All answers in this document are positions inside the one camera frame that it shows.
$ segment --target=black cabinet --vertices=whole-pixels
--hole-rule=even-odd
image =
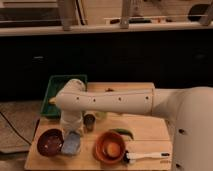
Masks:
[[[213,86],[212,30],[0,38],[0,99],[42,99],[49,77]]]

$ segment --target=brown bowl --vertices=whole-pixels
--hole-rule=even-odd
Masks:
[[[94,156],[104,164],[120,162],[125,154],[126,145],[120,134],[107,131],[101,134],[94,146]]]
[[[38,139],[38,152],[47,157],[52,157],[61,152],[63,145],[62,131],[59,129],[49,129]]]

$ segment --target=brush handle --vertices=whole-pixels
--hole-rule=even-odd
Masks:
[[[136,160],[136,159],[142,159],[142,158],[155,158],[155,159],[161,159],[161,158],[167,158],[168,155],[164,155],[168,153],[147,153],[147,154],[140,154],[140,153],[127,153],[127,158],[130,160]]]

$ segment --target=wooden cutting board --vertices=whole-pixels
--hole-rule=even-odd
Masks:
[[[88,91],[105,91],[107,89],[126,90],[154,88],[153,84],[144,83],[89,83]],[[59,128],[58,119],[41,118],[36,135],[32,142],[26,163],[26,170],[170,170],[171,157],[168,159],[141,159],[134,164],[106,166],[95,160],[92,148],[97,136],[110,128],[127,128],[134,134],[134,141],[124,136],[127,149],[130,152],[172,152],[172,145],[163,119],[131,114],[108,113],[107,117],[95,124],[92,133],[84,133],[81,138],[81,151],[75,157],[58,155],[48,158],[37,151],[37,141],[40,135],[51,128]]]

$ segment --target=green object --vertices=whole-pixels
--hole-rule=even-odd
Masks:
[[[115,129],[110,129],[110,131],[115,131],[121,135],[127,135],[129,136],[132,140],[134,140],[134,136],[133,133],[127,129],[123,129],[123,128],[115,128]]]
[[[95,112],[95,116],[98,120],[106,119],[107,112]]]
[[[49,100],[57,95],[57,93],[71,79],[79,79],[87,85],[86,75],[53,75],[49,79],[45,97],[43,100],[41,115],[48,118],[60,117],[61,111],[54,104],[50,104]]]

